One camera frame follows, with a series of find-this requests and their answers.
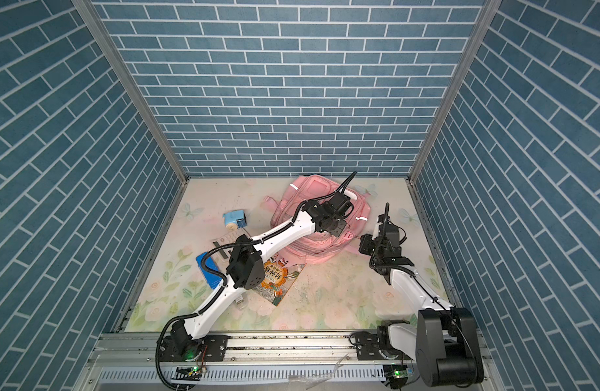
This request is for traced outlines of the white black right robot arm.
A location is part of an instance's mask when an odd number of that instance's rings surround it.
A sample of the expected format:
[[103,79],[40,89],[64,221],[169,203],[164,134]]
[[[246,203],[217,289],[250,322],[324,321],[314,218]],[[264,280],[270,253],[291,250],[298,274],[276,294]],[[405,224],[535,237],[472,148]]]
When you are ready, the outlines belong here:
[[468,387],[484,380],[484,366],[473,314],[441,298],[402,254],[400,229],[379,224],[360,238],[360,253],[369,267],[400,295],[417,306],[417,324],[392,323],[379,340],[390,355],[413,358],[423,382],[430,386]]

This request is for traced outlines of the colourful illustrated children's book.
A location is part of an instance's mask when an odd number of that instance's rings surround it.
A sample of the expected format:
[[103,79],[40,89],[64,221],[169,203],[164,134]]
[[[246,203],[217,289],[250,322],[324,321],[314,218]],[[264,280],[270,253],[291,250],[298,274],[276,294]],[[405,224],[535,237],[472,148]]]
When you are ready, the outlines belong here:
[[264,264],[264,280],[254,288],[254,291],[266,301],[278,306],[304,267],[304,264],[291,265],[283,257],[276,255]]

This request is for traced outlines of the pink school backpack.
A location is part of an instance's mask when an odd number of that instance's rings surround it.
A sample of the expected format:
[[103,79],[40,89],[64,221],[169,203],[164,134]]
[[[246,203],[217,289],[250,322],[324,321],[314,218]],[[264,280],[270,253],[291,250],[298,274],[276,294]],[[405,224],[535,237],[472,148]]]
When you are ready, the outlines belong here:
[[319,175],[300,176],[286,189],[281,200],[267,197],[272,210],[271,226],[277,229],[290,219],[295,226],[306,220],[315,231],[303,236],[277,253],[290,265],[319,264],[340,253],[365,229],[371,212],[363,195],[347,187],[353,174],[343,183]]

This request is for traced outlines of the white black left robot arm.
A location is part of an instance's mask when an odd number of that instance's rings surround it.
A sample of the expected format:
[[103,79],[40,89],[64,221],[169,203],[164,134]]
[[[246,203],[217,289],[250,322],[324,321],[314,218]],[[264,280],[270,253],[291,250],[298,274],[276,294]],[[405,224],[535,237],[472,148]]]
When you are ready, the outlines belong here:
[[[315,232],[327,232],[339,237],[347,223],[348,210],[353,210],[356,196],[337,190],[329,195],[301,202],[293,217],[259,236],[240,236],[236,242],[210,250],[201,260],[202,269],[216,275],[221,282],[194,313],[178,315],[163,327],[155,350],[155,362],[164,354],[176,355],[181,361],[199,360],[203,339],[217,319],[242,293],[257,287],[265,278],[266,262],[283,248]],[[206,265],[213,254],[231,249],[225,273]]]

